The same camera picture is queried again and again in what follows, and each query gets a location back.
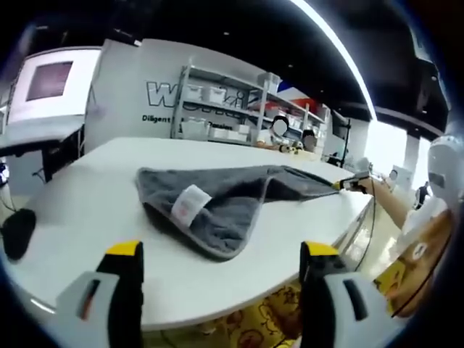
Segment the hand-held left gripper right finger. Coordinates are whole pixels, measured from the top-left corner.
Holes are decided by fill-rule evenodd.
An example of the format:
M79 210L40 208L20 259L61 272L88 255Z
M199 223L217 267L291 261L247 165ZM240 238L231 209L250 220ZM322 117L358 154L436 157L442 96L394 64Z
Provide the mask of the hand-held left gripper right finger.
M402 330L386 298L330 245L301 243L299 282L301 347L387 347Z

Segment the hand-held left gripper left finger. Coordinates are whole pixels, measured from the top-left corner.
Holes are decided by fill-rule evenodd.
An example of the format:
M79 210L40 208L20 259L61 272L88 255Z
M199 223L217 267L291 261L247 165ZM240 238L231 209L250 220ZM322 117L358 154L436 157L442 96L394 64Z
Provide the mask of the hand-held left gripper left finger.
M60 347L142 347L144 247L110 247L95 271L78 276L57 297L54 340Z

